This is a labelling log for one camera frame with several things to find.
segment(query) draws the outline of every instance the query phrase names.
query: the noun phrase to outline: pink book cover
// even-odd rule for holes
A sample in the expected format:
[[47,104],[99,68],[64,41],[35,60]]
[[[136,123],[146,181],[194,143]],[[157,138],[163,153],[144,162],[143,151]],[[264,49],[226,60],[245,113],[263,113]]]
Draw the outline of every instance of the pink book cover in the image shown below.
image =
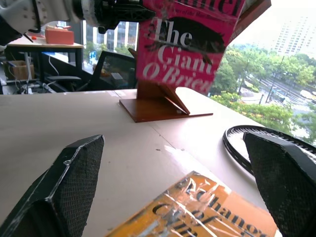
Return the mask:
[[208,93],[244,0],[143,0],[136,77]]

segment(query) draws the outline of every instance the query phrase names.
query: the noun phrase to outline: car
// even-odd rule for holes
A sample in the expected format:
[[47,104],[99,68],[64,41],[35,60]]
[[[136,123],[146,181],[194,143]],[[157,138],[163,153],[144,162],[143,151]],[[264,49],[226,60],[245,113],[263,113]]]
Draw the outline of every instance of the car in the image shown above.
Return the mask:
[[305,97],[306,99],[311,100],[313,98],[313,95],[306,90],[302,90],[300,94],[301,94],[301,96]]

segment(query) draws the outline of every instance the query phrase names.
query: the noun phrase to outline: table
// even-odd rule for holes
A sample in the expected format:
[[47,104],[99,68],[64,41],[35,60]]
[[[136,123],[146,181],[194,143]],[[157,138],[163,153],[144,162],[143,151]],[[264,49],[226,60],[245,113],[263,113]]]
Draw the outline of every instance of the table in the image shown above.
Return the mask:
[[253,178],[222,144],[227,128],[257,123],[190,89],[179,92],[214,115],[134,123],[119,99],[136,90],[1,96],[0,223],[67,144],[95,134],[105,135],[105,146],[84,237],[104,236],[192,170],[211,171],[266,210]]
[[49,44],[46,43],[45,38],[37,38],[30,42],[27,38],[19,38],[7,45],[7,51],[18,51],[18,52],[35,52],[38,57],[39,64],[39,75],[40,80],[44,82],[44,67],[42,64],[43,61],[43,52],[67,52],[75,53],[76,55],[76,70],[78,75],[82,72],[82,49],[83,45],[74,43],[73,45],[68,44]]

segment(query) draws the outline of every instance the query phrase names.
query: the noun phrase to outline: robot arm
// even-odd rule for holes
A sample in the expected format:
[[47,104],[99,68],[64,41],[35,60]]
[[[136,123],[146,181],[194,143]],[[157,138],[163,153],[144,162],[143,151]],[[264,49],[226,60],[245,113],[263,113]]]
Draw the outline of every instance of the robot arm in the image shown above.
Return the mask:
[[120,21],[141,22],[155,16],[141,0],[0,0],[0,45],[39,33],[52,21],[86,20],[99,33],[115,29]]

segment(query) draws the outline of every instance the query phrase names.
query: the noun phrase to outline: desk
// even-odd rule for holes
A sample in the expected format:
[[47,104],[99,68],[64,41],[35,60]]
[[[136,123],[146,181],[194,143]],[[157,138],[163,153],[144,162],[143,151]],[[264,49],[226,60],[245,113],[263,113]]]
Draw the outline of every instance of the desk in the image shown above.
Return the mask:
[[83,45],[74,43],[73,45],[67,44],[48,44],[45,38],[37,38],[34,43],[30,42],[27,38],[22,37],[7,45],[6,51],[18,52],[35,52],[38,56],[40,80],[44,82],[44,67],[42,64],[43,52],[66,52],[75,53],[76,55],[76,68],[78,76],[82,72],[82,49]]
[[214,115],[134,123],[119,99],[135,90],[1,96],[0,223],[67,144],[95,134],[105,135],[105,146],[84,237],[104,236],[190,171],[203,173],[201,164],[266,209],[253,178],[222,144],[227,128],[257,123],[189,89],[181,93]]

